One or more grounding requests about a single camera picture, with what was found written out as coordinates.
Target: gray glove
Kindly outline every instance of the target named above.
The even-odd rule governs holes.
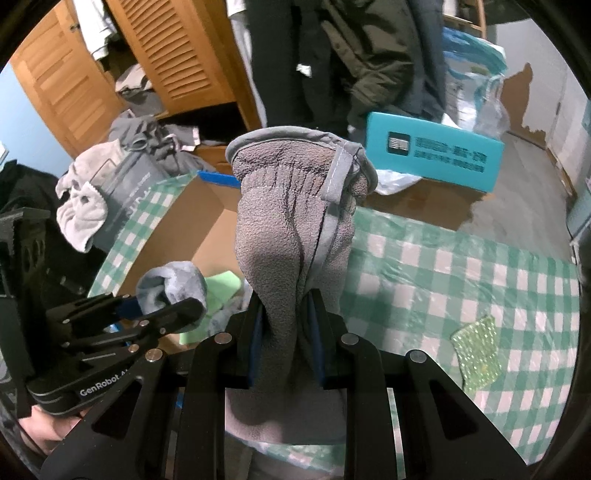
[[[376,172],[361,145],[299,127],[243,135],[226,158],[242,182],[236,257],[268,319],[254,387],[226,392],[226,428],[245,440],[342,442],[343,398],[317,385],[306,323],[297,319],[311,288],[339,312],[352,215]]]

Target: plastic bag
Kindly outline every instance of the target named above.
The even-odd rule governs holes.
[[[392,195],[403,191],[422,179],[410,173],[398,173],[393,170],[377,170],[378,186],[375,193],[380,195]]]
[[[446,113],[462,130],[472,132],[491,79],[507,70],[505,51],[470,34],[443,29],[447,64]]]
[[[488,82],[485,98],[474,124],[474,133],[500,139],[510,129],[509,114],[501,103],[504,79],[503,75],[497,75]]]

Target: screw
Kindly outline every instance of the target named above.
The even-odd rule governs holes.
[[[427,360],[427,354],[422,350],[413,350],[410,352],[410,359],[416,364],[423,364]]]
[[[157,362],[162,358],[162,350],[160,348],[152,348],[146,352],[146,360],[148,362]]]
[[[215,336],[215,341],[220,345],[225,345],[226,343],[230,343],[232,341],[232,335],[230,335],[228,332],[218,333]]]
[[[341,338],[340,341],[343,342],[345,345],[355,345],[359,342],[359,337],[354,333],[345,333]]]

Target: blue wall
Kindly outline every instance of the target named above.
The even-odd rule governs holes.
[[[56,177],[72,161],[32,106],[10,64],[0,72],[0,142],[9,151],[5,162],[16,159]]]

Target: green glitter sponge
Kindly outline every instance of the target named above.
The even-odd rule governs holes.
[[[464,378],[464,392],[473,393],[493,383],[501,374],[495,319],[487,315],[458,330],[450,338]]]

